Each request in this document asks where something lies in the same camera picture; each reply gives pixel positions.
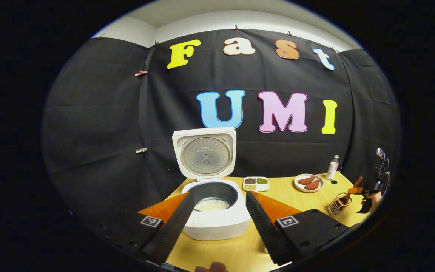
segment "wooden table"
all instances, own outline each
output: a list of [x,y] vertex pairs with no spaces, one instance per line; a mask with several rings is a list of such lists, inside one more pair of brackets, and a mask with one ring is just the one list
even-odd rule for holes
[[[270,189],[260,193],[303,212],[310,209],[318,209],[329,215],[326,207],[338,193],[346,192],[349,188],[353,187],[353,184],[340,172],[337,172],[333,178],[337,181],[337,184],[331,184],[330,181],[327,181],[325,179],[326,173],[318,174],[318,176],[323,179],[325,184],[323,188],[314,193],[299,191],[293,184],[295,177],[268,178]],[[246,196],[246,191],[243,190],[244,178],[225,177],[223,179],[236,182]],[[186,184],[195,181],[195,179],[186,179],[167,198],[179,195]],[[347,227],[361,223],[368,215],[357,213],[361,209],[362,196],[352,195],[351,198],[353,200],[352,203],[341,214],[334,217],[335,220]],[[209,267],[213,261],[224,263],[229,272],[267,272],[284,266],[274,264],[269,254],[264,252],[264,244],[259,237],[253,221],[249,224],[245,234],[233,239],[199,241],[190,238],[183,231],[166,262],[181,269],[194,272],[196,266]]]

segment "pink letter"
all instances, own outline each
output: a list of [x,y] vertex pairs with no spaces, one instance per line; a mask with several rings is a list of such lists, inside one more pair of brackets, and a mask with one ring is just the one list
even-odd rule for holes
[[276,126],[273,125],[273,116],[281,131],[285,130],[290,118],[292,124],[288,130],[291,132],[307,131],[307,125],[305,125],[306,94],[292,93],[286,107],[274,91],[262,91],[258,97],[263,101],[263,124],[259,126],[259,131],[267,133],[276,130]]

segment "yellow letter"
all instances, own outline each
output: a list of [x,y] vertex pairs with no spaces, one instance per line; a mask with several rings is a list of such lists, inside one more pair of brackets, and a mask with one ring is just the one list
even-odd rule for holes
[[323,105],[325,105],[325,126],[321,129],[321,133],[335,134],[335,109],[337,103],[333,100],[323,100]]
[[228,55],[252,55],[256,50],[252,48],[251,42],[245,38],[230,38],[224,41],[224,53]]
[[275,45],[278,48],[276,53],[284,59],[296,60],[300,57],[298,51],[295,50],[296,44],[292,41],[277,40]]
[[201,41],[192,40],[184,43],[178,43],[176,45],[172,45],[169,49],[172,50],[171,53],[171,63],[167,64],[167,69],[172,69],[175,67],[183,66],[187,64],[187,60],[184,60],[184,55],[186,57],[191,57],[194,53],[193,46],[199,46]]

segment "black inner pot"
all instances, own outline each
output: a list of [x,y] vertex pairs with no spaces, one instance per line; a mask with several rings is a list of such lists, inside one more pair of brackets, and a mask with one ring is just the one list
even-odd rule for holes
[[231,185],[222,182],[206,182],[192,187],[189,192],[194,193],[194,205],[197,205],[203,200],[223,200],[229,204],[229,207],[234,205],[238,200],[238,192]]

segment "wall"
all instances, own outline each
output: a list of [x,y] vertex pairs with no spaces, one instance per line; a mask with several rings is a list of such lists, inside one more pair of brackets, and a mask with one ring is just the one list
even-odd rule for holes
[[358,44],[351,45],[341,39],[301,21],[288,17],[257,11],[217,11],[194,15],[174,21],[159,28],[154,28],[141,20],[132,17],[121,17],[96,33],[92,37],[117,38],[149,47],[155,41],[164,42],[180,36],[212,31],[218,29],[260,29],[290,33],[293,36],[305,38],[326,46],[333,46],[339,51],[360,48]]

